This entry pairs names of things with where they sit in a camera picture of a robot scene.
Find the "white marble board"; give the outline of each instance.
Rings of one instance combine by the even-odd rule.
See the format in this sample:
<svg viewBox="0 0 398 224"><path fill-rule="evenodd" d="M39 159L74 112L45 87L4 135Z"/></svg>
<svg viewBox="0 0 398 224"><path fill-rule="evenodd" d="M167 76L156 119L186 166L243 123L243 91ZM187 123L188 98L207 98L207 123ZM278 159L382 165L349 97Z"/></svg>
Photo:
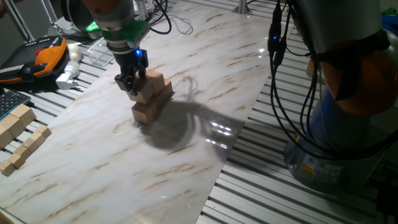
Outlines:
<svg viewBox="0 0 398 224"><path fill-rule="evenodd" d="M134 122L114 65L19 170L0 175L0 207L27 223L195 223L269 75L271 21L188 2L170 14L194 31L142 41L175 91L157 121Z"/></svg>

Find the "wooden block pile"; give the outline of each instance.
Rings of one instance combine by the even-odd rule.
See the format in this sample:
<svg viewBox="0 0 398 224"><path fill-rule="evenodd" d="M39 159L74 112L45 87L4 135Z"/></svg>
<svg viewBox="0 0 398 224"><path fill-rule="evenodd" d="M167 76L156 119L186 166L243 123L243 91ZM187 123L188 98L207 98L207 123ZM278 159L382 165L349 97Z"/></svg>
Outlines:
<svg viewBox="0 0 398 224"><path fill-rule="evenodd" d="M0 121L0 148L6 147L14 138L18 137L25 128L36 119L32 109L26 105L19 105L9 115ZM0 163L1 173L9 176L20 168L25 160L49 137L51 131L48 127L41 125L20 146L13 155Z"/></svg>
<svg viewBox="0 0 398 224"><path fill-rule="evenodd" d="M137 103L131 108L134 119L145 125L150 125L157 117L167 100L173 94L172 82L163 78L163 74L148 70L147 79L136 77L134 87L137 96L127 93L130 100Z"/></svg>

